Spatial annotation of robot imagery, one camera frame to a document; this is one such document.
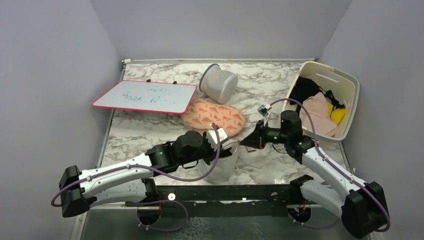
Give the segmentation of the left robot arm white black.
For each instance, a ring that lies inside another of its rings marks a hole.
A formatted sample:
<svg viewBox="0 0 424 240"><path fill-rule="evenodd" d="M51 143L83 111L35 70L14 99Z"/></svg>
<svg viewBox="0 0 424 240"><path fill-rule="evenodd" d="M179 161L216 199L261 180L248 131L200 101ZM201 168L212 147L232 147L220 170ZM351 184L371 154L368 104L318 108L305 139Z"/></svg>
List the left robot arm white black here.
<svg viewBox="0 0 424 240"><path fill-rule="evenodd" d="M107 167L80 170L67 167L59 181L59 192L51 200L61 208L64 218L75 217L91 207L115 202L142 202L152 205L157 191L145 186L151 178L171 174L178 168L199 160L216 164L229 136L223 128L202 134L190 130L175 141L153 146L136 157Z"/></svg>

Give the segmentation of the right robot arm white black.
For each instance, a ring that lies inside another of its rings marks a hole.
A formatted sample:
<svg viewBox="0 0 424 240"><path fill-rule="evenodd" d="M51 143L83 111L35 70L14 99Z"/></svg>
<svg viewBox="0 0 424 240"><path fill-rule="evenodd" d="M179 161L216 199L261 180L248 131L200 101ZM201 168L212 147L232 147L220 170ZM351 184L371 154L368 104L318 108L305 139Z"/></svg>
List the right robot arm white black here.
<svg viewBox="0 0 424 240"><path fill-rule="evenodd" d="M269 127L264 120L240 144L263 149L266 144L283 144L287 154L313 170L330 187L306 176L288 190L289 199L300 204L304 200L321 205L338 216L345 229L361 239L372 232L386 231L391 226L383 188L377 182L367 183L341 168L318 146L317 141L303 134L296 111L280 115L280 127Z"/></svg>

